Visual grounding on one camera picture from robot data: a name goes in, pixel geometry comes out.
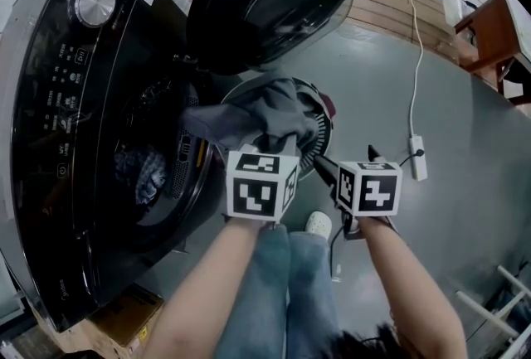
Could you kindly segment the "person's blue jeans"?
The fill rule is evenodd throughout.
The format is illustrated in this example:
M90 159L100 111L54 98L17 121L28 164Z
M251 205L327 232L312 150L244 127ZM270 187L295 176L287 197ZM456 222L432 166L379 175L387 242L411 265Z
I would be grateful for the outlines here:
M262 230L215 359L322 359L340 336L329 242Z

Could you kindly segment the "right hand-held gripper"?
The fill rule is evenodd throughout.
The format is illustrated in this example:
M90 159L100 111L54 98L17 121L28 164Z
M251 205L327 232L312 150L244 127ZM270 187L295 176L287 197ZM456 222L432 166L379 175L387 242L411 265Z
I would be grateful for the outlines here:
M351 216L395 216L402 190L402 168L368 145L369 162L340 162L316 155L314 170L331 189L330 197Z

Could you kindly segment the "person's left forearm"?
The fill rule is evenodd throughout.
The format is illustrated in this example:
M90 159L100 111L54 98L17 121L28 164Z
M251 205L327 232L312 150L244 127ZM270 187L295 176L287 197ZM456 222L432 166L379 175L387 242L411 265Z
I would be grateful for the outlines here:
M142 359L212 359L262 221L231 218L165 304Z

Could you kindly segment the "light checkered shirt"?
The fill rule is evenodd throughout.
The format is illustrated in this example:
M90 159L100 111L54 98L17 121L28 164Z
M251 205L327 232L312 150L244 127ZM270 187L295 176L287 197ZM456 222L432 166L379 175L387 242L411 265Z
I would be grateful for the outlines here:
M137 206L147 206L166 183L167 161L151 145L121 149L114 155L114 176Z

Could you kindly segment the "green laundry basket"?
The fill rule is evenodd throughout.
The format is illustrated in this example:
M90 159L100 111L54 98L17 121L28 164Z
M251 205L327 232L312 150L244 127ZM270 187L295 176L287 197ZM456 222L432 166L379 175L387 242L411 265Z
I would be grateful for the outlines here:
M311 143L307 143L304 146L300 142L296 143L297 152L300 153L299 179L303 181L314 173L314 157L325 155L331 144L335 111L333 103L324 93L321 93L313 84L306 80L274 73L242 81L239 85L236 85L228 91L222 103L232 103L235 99L239 99L253 91L262 94L266 85L277 75L283 79L291 79L295 86L295 97L304 109L304 116L315 122L317 126L315 136Z

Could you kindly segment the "wooden sink cabinet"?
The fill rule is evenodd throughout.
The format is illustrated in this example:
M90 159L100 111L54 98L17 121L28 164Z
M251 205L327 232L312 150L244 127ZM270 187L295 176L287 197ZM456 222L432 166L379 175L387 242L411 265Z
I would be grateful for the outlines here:
M475 32L478 58L460 67L472 75L493 68L495 87L504 93L504 78L518 62L527 72L530 89L509 99L515 105L531 105L531 14L518 0L488 0L461 19L455 32Z

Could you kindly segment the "black washing machine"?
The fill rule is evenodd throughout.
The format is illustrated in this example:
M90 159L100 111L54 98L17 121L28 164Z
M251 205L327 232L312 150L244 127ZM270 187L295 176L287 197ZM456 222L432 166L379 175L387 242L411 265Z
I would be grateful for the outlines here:
M17 0L0 39L0 252L64 332L212 216L222 175L182 111L216 97L172 0ZM114 176L151 145L166 183L137 206Z

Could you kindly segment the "person's right white shoe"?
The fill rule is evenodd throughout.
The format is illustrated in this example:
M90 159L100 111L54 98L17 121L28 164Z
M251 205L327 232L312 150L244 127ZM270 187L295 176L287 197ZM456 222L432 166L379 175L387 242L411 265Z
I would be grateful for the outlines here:
M331 218L322 211L314 211L310 214L304 231L311 235L317 235L328 240L332 232Z

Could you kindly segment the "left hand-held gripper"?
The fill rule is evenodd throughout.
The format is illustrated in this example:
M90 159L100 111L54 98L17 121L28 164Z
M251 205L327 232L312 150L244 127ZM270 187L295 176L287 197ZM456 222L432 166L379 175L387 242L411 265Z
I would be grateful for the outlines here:
M300 159L296 156L228 154L226 190L230 217L278 222L295 198Z

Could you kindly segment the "dark grey garment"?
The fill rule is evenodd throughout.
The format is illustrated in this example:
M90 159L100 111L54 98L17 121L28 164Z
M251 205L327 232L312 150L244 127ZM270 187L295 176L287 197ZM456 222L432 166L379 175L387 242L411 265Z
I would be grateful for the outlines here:
M296 137L298 154L312 149L319 131L316 115L324 110L314 91L280 73L249 80L246 86L222 104L186 108L181 125L223 151L250 144L263 153L278 153L291 135Z

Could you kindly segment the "white frame rack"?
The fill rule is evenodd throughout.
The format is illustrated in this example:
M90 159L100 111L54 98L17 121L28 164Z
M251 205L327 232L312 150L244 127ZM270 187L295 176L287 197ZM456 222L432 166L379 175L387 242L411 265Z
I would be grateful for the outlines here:
M531 289L504 266L498 265L496 270L505 278L510 288L517 291L501 308L492 312L461 290L456 291L455 295L463 304L479 314L485 320L485 323L492 324L505 336L503 351L500 354L496 352L495 358L487 358L488 352L486 352L481 359L526 359L526 356L531 354L531 319L523 331L516 330L509 324L507 319L514 308L524 300L529 301L529 310L531 312Z

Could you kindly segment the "brown cardboard box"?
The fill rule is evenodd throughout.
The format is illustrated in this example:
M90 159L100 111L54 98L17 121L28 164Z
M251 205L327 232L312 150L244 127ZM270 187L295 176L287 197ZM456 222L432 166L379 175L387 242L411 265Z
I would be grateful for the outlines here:
M149 322L163 306L163 299L137 284L130 285L88 320L122 347L145 342Z

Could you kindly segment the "round black washing machine door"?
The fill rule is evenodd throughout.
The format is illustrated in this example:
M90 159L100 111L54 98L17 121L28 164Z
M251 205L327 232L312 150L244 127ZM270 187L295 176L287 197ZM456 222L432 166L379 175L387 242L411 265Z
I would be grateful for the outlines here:
M338 28L353 0L192 0L188 55L217 75L265 72Z

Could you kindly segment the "person's right forearm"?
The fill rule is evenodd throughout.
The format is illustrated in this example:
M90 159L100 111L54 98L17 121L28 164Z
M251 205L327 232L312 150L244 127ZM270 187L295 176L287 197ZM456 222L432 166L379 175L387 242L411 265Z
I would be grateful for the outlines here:
M415 359L468 359L461 320L406 242L378 219L358 222L400 345Z

